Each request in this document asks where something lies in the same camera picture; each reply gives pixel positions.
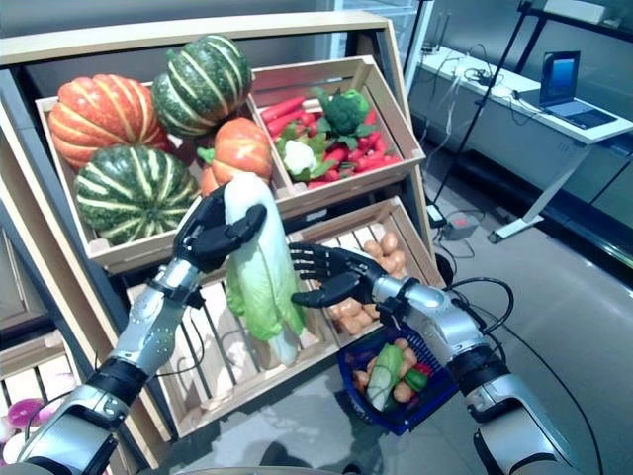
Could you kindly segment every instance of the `robotic arm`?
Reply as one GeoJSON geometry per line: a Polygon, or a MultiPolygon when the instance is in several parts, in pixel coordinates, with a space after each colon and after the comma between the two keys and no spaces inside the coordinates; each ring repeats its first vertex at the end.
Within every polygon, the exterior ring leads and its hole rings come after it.
{"type": "Polygon", "coordinates": [[[319,289],[293,301],[326,307],[353,297],[375,302],[381,321],[402,319],[423,337],[462,392],[470,415],[481,424],[475,447],[489,474],[578,474],[572,450],[525,383],[494,354],[476,321],[443,291],[415,279],[390,277],[376,261],[340,248],[293,243],[295,268],[319,289]]]}
{"type": "Polygon", "coordinates": [[[174,241],[174,256],[135,300],[130,319],[103,365],[77,387],[40,427],[3,474],[101,475],[116,448],[113,433],[123,423],[144,384],[174,349],[185,308],[203,305],[199,281],[249,241],[266,217],[251,207],[225,224],[224,187],[202,200],[174,241]]]}

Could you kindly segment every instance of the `orange pumpkin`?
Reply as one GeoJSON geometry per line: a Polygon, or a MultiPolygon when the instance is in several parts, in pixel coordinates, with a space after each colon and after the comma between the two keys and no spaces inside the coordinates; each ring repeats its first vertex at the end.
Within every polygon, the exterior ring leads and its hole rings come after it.
{"type": "Polygon", "coordinates": [[[149,89],[115,74],[77,77],[59,88],[48,115],[52,142],[75,169],[99,148],[143,144],[169,150],[149,89]]]}
{"type": "Polygon", "coordinates": [[[202,195],[229,183],[236,173],[251,171],[266,183],[273,172],[270,142],[266,133],[249,119],[239,117],[224,123],[214,140],[214,149],[199,148],[207,163],[201,181],[202,195]]]}

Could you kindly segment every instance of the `green squash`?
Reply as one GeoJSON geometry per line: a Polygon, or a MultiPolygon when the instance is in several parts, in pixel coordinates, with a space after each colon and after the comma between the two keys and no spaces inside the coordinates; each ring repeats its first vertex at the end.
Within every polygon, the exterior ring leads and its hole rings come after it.
{"type": "Polygon", "coordinates": [[[246,100],[252,73],[231,40],[207,35],[168,57],[167,72],[154,80],[151,97],[170,133],[206,134],[246,100]]]}
{"type": "Polygon", "coordinates": [[[199,195],[180,161],[140,145],[96,151],[74,186],[81,218],[111,244],[173,230],[199,195]]]}

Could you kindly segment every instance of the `pumpkin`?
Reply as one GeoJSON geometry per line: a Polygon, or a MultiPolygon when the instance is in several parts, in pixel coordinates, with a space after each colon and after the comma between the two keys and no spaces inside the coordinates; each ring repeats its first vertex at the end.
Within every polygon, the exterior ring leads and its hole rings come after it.
{"type": "Polygon", "coordinates": [[[215,148],[198,148],[206,161],[201,180],[202,195],[229,183],[236,173],[252,171],[266,183],[273,172],[270,142],[253,121],[239,117],[224,123],[214,139],[215,148]]]}
{"type": "Polygon", "coordinates": [[[160,122],[176,136],[201,136],[246,100],[251,71],[234,42],[207,35],[168,53],[151,86],[160,122]]]}
{"type": "Polygon", "coordinates": [[[52,142],[75,169],[99,148],[145,144],[168,150],[149,89],[115,74],[77,77],[62,85],[48,115],[52,142]]]}
{"type": "Polygon", "coordinates": [[[74,187],[81,218],[112,244],[176,228],[199,195],[182,163],[140,145],[96,151],[74,187]]]}

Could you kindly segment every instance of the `blue basket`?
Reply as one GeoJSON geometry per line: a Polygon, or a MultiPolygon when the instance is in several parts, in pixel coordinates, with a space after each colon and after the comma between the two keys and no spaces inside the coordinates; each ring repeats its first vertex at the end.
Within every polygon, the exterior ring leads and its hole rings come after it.
{"type": "Polygon", "coordinates": [[[457,392],[457,386],[448,371],[440,366],[421,336],[407,325],[402,325],[399,331],[392,327],[380,327],[375,332],[341,349],[337,354],[337,359],[343,386],[356,414],[363,421],[379,424],[396,435],[413,430],[457,392]],[[374,356],[378,356],[385,343],[393,343],[397,338],[405,338],[409,347],[415,352],[417,360],[426,363],[433,372],[424,389],[413,396],[408,403],[398,404],[396,409],[382,412],[374,408],[354,387],[352,372],[364,371],[367,363],[374,356]]]}

